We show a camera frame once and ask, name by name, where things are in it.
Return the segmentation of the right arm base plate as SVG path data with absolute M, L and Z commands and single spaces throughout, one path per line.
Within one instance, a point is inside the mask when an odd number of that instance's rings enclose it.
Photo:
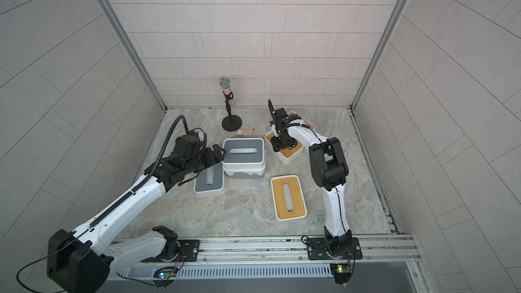
M 323 237 L 307 237 L 306 238 L 307 253 L 309 260 L 361 260 L 363 254 L 357 237 L 351 240 L 351 244 L 347 247 L 347 252 L 342 256 L 334 256 L 327 250 L 327 245 Z

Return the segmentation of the white lid tissue box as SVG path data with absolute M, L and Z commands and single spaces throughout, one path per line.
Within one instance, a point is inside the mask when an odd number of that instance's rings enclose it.
M 251 168 L 248 164 L 231 165 L 223 163 L 225 174 L 232 179 L 260 179 L 265 174 L 265 166 Z

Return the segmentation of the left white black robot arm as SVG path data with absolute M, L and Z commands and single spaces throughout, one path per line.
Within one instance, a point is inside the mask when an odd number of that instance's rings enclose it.
M 225 149 L 208 147 L 206 133 L 185 129 L 176 138 L 172 153 L 161 151 L 144 174 L 104 210 L 74 230 L 56 232 L 48 242 L 47 276 L 65 292 L 96 292 L 112 275 L 143 260 L 174 261 L 183 267 L 191 256 L 177 234 L 156 226 L 132 240 L 114 244 L 113 240 L 147 206 L 173 187 L 187 183 L 222 162 Z

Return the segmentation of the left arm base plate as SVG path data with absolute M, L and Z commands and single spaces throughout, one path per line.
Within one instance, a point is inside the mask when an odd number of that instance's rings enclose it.
M 160 255 L 141 260 L 142 263 L 195 262 L 198 257 L 199 240 L 177 240 L 167 243 Z

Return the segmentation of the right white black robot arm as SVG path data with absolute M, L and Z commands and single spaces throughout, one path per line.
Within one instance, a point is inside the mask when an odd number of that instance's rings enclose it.
M 326 251 L 334 259 L 344 256 L 355 259 L 351 252 L 353 236 L 345 211 L 345 184 L 349 168 L 340 140 L 318 134 L 300 115 L 289 115 L 283 108 L 275 109 L 271 100 L 267 104 L 272 118 L 271 131 L 274 133 L 269 140 L 273 150 L 293 149 L 299 143 L 308 149 L 312 178 L 322 190 L 326 208 Z

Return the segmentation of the grey lid tissue box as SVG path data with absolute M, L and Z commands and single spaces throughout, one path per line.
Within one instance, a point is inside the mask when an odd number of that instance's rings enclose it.
M 200 198 L 213 198 L 225 194 L 223 165 L 218 163 L 203 170 L 194 182 L 194 193 Z
M 261 138 L 228 138 L 224 141 L 225 165 L 246 164 L 247 168 L 265 163 L 264 142 Z

